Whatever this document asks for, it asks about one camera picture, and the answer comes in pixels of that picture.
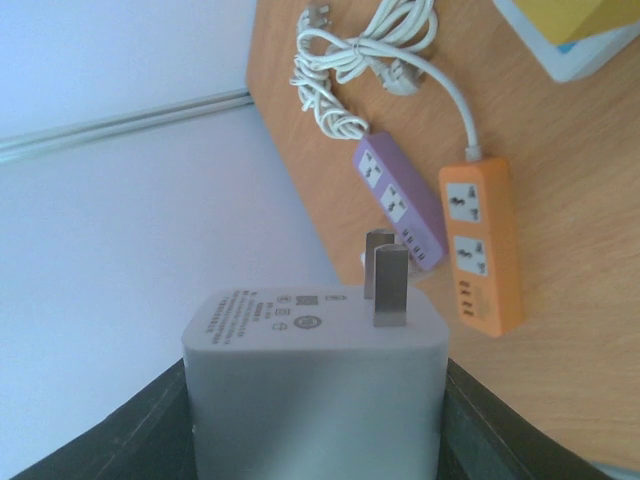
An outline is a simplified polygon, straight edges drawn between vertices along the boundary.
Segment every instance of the white wall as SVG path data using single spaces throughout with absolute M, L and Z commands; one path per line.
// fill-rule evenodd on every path
M 3 0 L 0 138 L 244 87 L 255 0 Z
M 253 107 L 0 165 L 0 478 L 181 356 L 214 289 L 337 282 Z

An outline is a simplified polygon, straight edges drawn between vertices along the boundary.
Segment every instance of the white power adapter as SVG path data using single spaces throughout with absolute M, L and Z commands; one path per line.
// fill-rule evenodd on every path
M 449 332 L 392 242 L 369 233 L 364 292 L 236 289 L 199 309 L 182 341 L 201 480 L 436 478 Z

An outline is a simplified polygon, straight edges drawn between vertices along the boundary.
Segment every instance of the purple power strip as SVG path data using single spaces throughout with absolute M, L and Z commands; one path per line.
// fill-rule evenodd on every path
M 364 137 L 353 164 L 423 270 L 448 253 L 440 198 L 387 132 Z

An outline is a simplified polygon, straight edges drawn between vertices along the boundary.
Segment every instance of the plug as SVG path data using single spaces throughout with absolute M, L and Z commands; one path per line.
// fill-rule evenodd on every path
M 393 236 L 396 244 L 403 245 L 402 239 L 398 236 L 397 233 L 395 233 L 393 230 L 388 230 L 388 231 L 394 234 Z M 362 264 L 362 268 L 364 269 L 366 252 L 360 253 L 359 258 L 360 258 L 360 263 Z M 413 258 L 411 258 L 411 256 L 409 256 L 409 268 L 407 272 L 407 277 L 408 277 L 408 283 L 410 285 L 415 285 L 417 283 L 420 283 L 422 280 L 430 277 L 432 274 L 433 274 L 433 270 L 430 270 L 430 271 L 422 270 L 422 268 L 420 268 L 420 265 L 418 265 L 416 261 Z
M 446 166 L 440 190 L 460 318 L 500 336 L 524 321 L 509 165 L 490 158 Z
M 367 295 L 239 288 L 198 310 L 182 343 L 199 478 L 436 477 L 449 332 L 388 240 L 368 235 Z
M 325 28 L 330 25 L 328 13 L 328 5 L 309 5 L 298 19 L 298 34 L 305 28 Z
M 420 70 L 407 62 L 394 59 L 388 68 L 378 74 L 382 86 L 394 95 L 413 95 L 420 90 Z
M 415 263 L 433 268 L 448 252 L 442 203 L 388 132 L 365 136 L 353 157 Z

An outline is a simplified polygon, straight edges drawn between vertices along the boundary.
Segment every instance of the yellow object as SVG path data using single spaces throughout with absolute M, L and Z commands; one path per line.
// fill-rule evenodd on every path
M 513 0 L 554 45 L 640 20 L 640 0 Z

